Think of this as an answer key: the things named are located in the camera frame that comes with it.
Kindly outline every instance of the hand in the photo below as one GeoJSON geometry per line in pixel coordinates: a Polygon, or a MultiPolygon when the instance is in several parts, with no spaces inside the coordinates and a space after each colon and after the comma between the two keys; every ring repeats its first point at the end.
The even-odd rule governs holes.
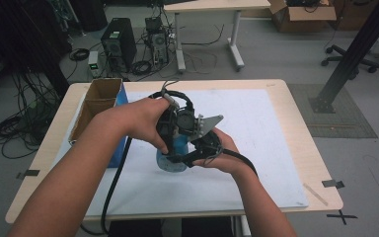
{"type": "Polygon", "coordinates": [[[150,142],[163,153],[168,153],[164,140],[156,130],[156,123],[169,102],[165,99],[145,98],[113,108],[116,118],[125,122],[125,133],[129,137],[150,142]]]}
{"type": "MultiPolygon", "coordinates": [[[[220,139],[225,149],[239,153],[239,150],[236,147],[236,144],[233,141],[231,136],[229,136],[228,134],[224,133],[223,131],[221,131],[220,129],[216,127],[214,127],[212,131],[217,134],[218,138],[220,139]]],[[[250,169],[249,166],[247,166],[240,159],[235,158],[231,155],[226,155],[226,154],[221,154],[211,161],[209,160],[205,161],[204,159],[201,159],[201,160],[196,160],[192,163],[193,165],[201,166],[204,168],[216,168],[222,172],[229,173],[233,176],[240,172],[244,172],[246,168],[250,169]]]]}

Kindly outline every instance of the table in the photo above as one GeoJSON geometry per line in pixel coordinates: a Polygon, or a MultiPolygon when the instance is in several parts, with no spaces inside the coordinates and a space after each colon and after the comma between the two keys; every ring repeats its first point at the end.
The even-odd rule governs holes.
{"type": "Polygon", "coordinates": [[[232,55],[236,61],[237,71],[239,71],[241,68],[245,67],[245,63],[236,45],[241,11],[248,9],[264,9],[268,8],[269,6],[270,5],[267,0],[196,0],[186,3],[166,5],[164,7],[165,11],[168,13],[175,14],[176,54],[178,61],[178,70],[180,72],[184,72],[186,70],[182,39],[180,34],[182,15],[193,13],[206,13],[208,15],[208,18],[204,17],[202,19],[204,22],[210,22],[211,16],[216,17],[218,12],[234,12],[232,37],[228,39],[228,41],[230,49],[232,51],[232,55]]]}
{"type": "MultiPolygon", "coordinates": [[[[163,82],[129,82],[125,84],[128,92],[157,91],[163,82]]],[[[60,148],[66,130],[80,104],[81,97],[89,88],[89,83],[70,86],[41,147],[38,150],[30,170],[39,170],[37,176],[26,176],[6,215],[6,221],[12,223],[25,205],[27,199],[48,173],[54,157],[60,148]]],[[[322,181],[331,176],[317,150],[317,147],[301,117],[294,100],[282,80],[223,80],[223,81],[182,81],[171,85],[171,90],[234,90],[264,89],[267,91],[273,109],[279,121],[285,141],[297,169],[303,190],[309,201],[307,207],[283,208],[282,211],[338,210],[342,207],[341,197],[335,187],[325,188],[322,181]]],[[[243,210],[219,211],[214,213],[193,212],[191,214],[172,213],[163,215],[128,215],[121,218],[156,218],[198,215],[242,215],[243,210]]]]}

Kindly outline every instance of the cardboard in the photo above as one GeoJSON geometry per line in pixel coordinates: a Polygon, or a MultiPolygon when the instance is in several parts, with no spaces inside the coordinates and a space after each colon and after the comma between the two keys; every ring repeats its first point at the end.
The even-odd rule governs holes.
{"type": "Polygon", "coordinates": [[[329,22],[332,28],[341,31],[359,31],[379,0],[332,0],[337,20],[329,22]]]}
{"type": "MultiPolygon", "coordinates": [[[[114,106],[128,103],[124,88],[121,85],[122,80],[117,78],[95,79],[92,81],[68,138],[70,145],[73,145],[79,139],[95,115],[114,106]]],[[[125,137],[120,140],[108,168],[118,167],[124,145],[125,137]]]]}
{"type": "Polygon", "coordinates": [[[279,32],[318,32],[326,21],[337,19],[329,0],[322,0],[317,8],[288,7],[284,0],[268,0],[272,21],[279,32]]]}
{"type": "Polygon", "coordinates": [[[95,79],[92,81],[70,133],[70,144],[75,143],[95,115],[115,105],[121,83],[121,79],[95,79]]]}

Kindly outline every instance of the office chair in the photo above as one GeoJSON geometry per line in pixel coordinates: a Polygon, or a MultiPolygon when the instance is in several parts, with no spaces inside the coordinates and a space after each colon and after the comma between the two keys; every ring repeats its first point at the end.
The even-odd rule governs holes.
{"type": "MultiPolygon", "coordinates": [[[[333,51],[336,51],[341,56],[327,57],[325,60],[323,60],[321,62],[322,66],[328,66],[328,64],[329,64],[330,61],[341,61],[342,57],[346,53],[345,50],[343,50],[342,48],[340,48],[340,47],[338,47],[338,46],[336,46],[334,44],[332,46],[326,48],[326,53],[332,53],[333,51]]],[[[361,63],[363,65],[366,65],[366,66],[369,66],[369,68],[367,69],[367,71],[369,73],[374,73],[374,72],[377,71],[377,68],[379,68],[379,64],[377,62],[373,62],[373,61],[370,61],[370,60],[367,60],[367,59],[362,59],[359,63],[361,63]]],[[[354,79],[356,77],[356,75],[358,75],[358,73],[359,73],[359,70],[358,70],[358,67],[356,67],[355,70],[350,75],[349,80],[354,79]]]]}

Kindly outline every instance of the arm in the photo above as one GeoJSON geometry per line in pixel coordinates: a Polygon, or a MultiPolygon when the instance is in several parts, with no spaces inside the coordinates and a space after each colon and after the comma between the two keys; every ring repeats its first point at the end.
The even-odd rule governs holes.
{"type": "Polygon", "coordinates": [[[169,103],[143,99],[96,115],[81,137],[39,184],[9,236],[74,236],[124,136],[168,153],[156,123],[169,103]]]}
{"type": "MultiPolygon", "coordinates": [[[[213,131],[226,149],[239,152],[230,136],[217,128],[213,131]]],[[[232,175],[241,194],[252,236],[296,236],[285,215],[270,198],[249,166],[237,158],[224,154],[207,163],[204,166],[203,160],[193,162],[194,165],[217,168],[232,175]]]]}

